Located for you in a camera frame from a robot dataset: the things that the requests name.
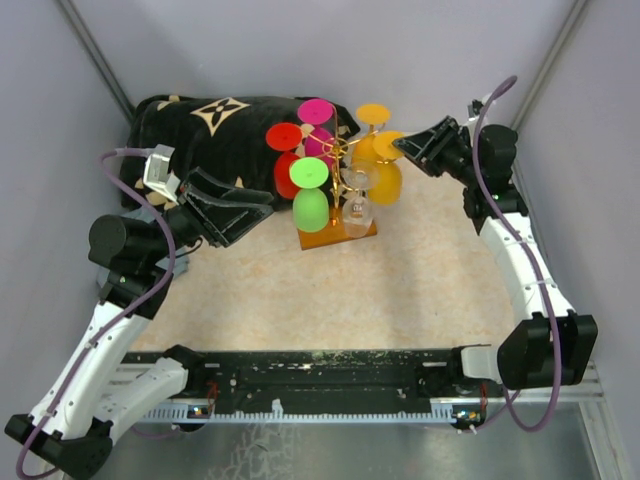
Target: metal frame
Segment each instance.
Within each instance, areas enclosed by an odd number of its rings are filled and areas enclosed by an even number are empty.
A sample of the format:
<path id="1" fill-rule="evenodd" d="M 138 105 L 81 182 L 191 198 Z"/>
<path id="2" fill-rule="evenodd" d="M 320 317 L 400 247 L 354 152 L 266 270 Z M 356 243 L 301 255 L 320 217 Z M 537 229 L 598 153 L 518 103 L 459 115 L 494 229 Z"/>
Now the metal frame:
<path id="1" fill-rule="evenodd" d="M 529 113 L 535 107 L 544 86 L 549 82 L 549 79 L 553 74 L 553 70 L 561 58 L 562 53 L 567 49 L 571 39 L 582 24 L 582 21 L 587 14 L 587 7 L 590 3 L 591 2 L 589 0 L 574 0 L 571 10 L 565 19 L 562 28 L 558 32 L 558 36 L 554 40 L 553 45 L 551 45 L 551 48 L 549 48 L 531 88 L 529 89 L 529 92 L 527 92 L 527 96 L 522 102 L 515 119 L 511 123 L 512 129 L 519 131 L 529 116 Z"/>
<path id="2" fill-rule="evenodd" d="M 91 35 L 91 31 L 85 24 L 73 1 L 54 0 L 54 3 L 60 9 L 60 13 L 67 21 L 69 28 L 80 42 L 80 45 L 82 45 L 84 50 L 87 52 L 91 63 L 104 81 L 107 90 L 109 90 L 113 96 L 113 99 L 118 104 L 118 107 L 120 107 L 123 115 L 127 121 L 131 123 L 133 120 L 133 105 L 118 82 L 118 79 L 111 69 L 111 65 L 109 65 L 109 62 L 100 50 L 100 47 L 93 38 L 93 35 Z"/>
<path id="3" fill-rule="evenodd" d="M 105 394 L 112 394 L 134 381 L 153 364 L 126 363 L 121 364 L 108 383 Z M 546 404 L 549 401 L 549 388 L 526 390 L 517 398 L 520 404 Z M 585 431 L 591 446 L 600 478 L 606 480 L 633 480 L 633 475 L 625 455 L 624 446 L 613 416 L 608 408 L 598 371 L 593 362 L 589 362 L 582 383 L 562 387 L 559 401 L 577 404 L 582 414 Z M 416 423 L 446 424 L 451 423 L 451 414 L 455 405 L 480 402 L 472 397 L 440 397 L 432 398 L 432 415 L 369 415 L 335 416 L 309 415 L 287 416 L 274 409 L 274 414 L 253 415 L 214 415 L 211 419 L 188 418 L 188 413 L 196 406 L 206 406 L 203 398 L 176 399 L 158 405 L 150 411 L 140 423 L 216 423 L 216 424 L 250 424 L 250 423 Z M 503 398 L 492 398 L 492 404 L 504 403 Z"/>

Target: wine glass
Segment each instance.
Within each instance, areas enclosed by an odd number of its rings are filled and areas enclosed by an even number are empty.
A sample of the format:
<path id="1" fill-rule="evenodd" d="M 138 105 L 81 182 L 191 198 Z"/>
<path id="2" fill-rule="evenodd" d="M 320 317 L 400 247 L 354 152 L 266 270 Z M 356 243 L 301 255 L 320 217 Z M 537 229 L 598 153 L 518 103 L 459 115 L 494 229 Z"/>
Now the wine glass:
<path id="1" fill-rule="evenodd" d="M 356 110 L 356 117 L 362 123 L 369 125 L 369 131 L 355 144 L 353 157 L 374 163 L 382 160 L 373 148 L 373 141 L 377 136 L 375 128 L 376 125 L 380 125 L 380 130 L 382 130 L 391 118 L 391 112 L 384 105 L 368 103 L 361 105 Z"/>
<path id="2" fill-rule="evenodd" d="M 374 151 L 380 157 L 375 163 L 379 177 L 368 196 L 378 205 L 391 205 L 400 198 L 402 172 L 395 161 L 402 157 L 402 152 L 393 146 L 393 141 L 402 137 L 402 132 L 387 131 L 378 134 L 372 142 Z"/>
<path id="3" fill-rule="evenodd" d="M 364 237 L 373 222 L 373 205 L 365 198 L 364 192 L 378 183 L 378 171 L 371 162 L 352 162 L 342 170 L 342 178 L 356 193 L 342 207 L 344 231 L 351 238 Z"/>
<path id="4" fill-rule="evenodd" d="M 293 222 L 302 232 L 319 232 L 329 223 L 329 201 L 318 188 L 329 178 L 329 167 L 319 158 L 304 157 L 291 164 L 289 175 L 300 188 L 293 199 Z"/>

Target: clear wine glass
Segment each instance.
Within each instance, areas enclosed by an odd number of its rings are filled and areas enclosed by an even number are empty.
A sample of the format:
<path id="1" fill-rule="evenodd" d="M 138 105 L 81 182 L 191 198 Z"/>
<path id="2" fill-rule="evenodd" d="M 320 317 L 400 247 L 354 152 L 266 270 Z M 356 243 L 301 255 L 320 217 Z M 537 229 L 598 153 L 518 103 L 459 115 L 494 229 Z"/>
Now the clear wine glass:
<path id="1" fill-rule="evenodd" d="M 378 171 L 371 162 L 355 161 L 342 170 L 342 179 L 356 194 L 342 207 L 344 231 L 351 238 L 364 237 L 373 223 L 373 205 L 364 192 L 376 186 Z"/>

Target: silver metal floor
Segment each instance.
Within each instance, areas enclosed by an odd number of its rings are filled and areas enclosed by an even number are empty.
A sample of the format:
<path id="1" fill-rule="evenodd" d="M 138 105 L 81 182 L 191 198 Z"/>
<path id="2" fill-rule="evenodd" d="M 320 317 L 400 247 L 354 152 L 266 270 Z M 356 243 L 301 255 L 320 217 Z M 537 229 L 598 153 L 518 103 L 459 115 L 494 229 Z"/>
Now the silver metal floor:
<path id="1" fill-rule="evenodd" d="M 544 405 L 519 404 L 530 423 Z M 147 432 L 165 425 L 140 425 Z M 580 408 L 558 406 L 542 432 L 508 415 L 474 435 L 410 425 L 208 425 L 149 440 L 127 433 L 96 480 L 599 479 Z"/>

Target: beige carpet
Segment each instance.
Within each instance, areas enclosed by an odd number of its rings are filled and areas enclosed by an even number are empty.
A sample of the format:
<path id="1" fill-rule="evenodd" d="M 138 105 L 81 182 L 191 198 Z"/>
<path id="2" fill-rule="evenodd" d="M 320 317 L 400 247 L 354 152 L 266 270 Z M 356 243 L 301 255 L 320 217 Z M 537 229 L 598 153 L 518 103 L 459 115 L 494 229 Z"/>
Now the beige carpet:
<path id="1" fill-rule="evenodd" d="M 229 249 L 203 246 L 132 350 L 438 348 L 500 343 L 514 327 L 462 186 L 405 159 L 378 235 L 302 252 L 291 212 Z"/>

